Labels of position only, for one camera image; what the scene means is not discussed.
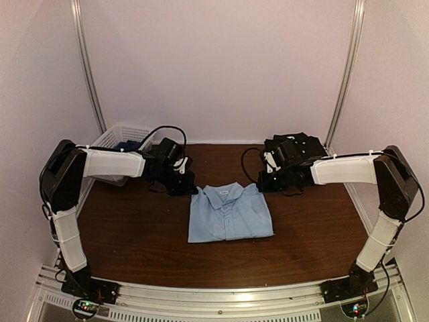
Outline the light blue long sleeve shirt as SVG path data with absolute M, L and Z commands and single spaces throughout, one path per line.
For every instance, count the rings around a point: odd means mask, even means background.
M 256 184 L 198 187 L 192 195 L 188 243 L 265 238 L 274 235 L 269 207 Z

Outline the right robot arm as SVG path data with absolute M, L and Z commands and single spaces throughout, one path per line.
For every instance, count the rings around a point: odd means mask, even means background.
M 261 159 L 265 168 L 258 175 L 257 187 L 262 193 L 330 184 L 372 188 L 378 200 L 377 219 L 343 286 L 348 295 L 359 295 L 412 220 L 409 212 L 414 199 L 423 193 L 401 150 L 390 145 L 376 151 L 328 154 L 318 138 L 301 133 L 267 139 Z

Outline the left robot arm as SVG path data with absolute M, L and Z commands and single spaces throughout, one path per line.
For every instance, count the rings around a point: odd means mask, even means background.
M 145 143 L 117 148 L 79 146 L 71 140 L 57 145 L 40 173 L 40 198 L 66 281 L 82 298 L 93 296 L 97 290 L 77 222 L 86 201 L 81 192 L 83 182 L 124 186 L 131 179 L 142 178 L 149 184 L 161 184 L 172 197 L 195 195 L 198 189 L 191 164 L 185 147 L 170 138 L 153 148 L 146 148 Z

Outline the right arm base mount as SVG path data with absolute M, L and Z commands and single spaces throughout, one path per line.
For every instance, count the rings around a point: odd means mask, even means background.
M 378 290 L 373 274 L 364 277 L 349 275 L 327 280 L 320 285 L 324 302 L 341 304 L 342 312 L 351 319 L 364 318 L 369 311 L 368 294 Z

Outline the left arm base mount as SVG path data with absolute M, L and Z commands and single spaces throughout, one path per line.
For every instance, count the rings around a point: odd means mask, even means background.
M 61 291 L 76 297 L 71 306 L 73 315 L 77 319 L 88 320 L 95 317 L 102 305 L 114 305 L 117 302 L 119 284 L 91 278 L 89 289 L 83 290 L 73 281 L 65 280 Z

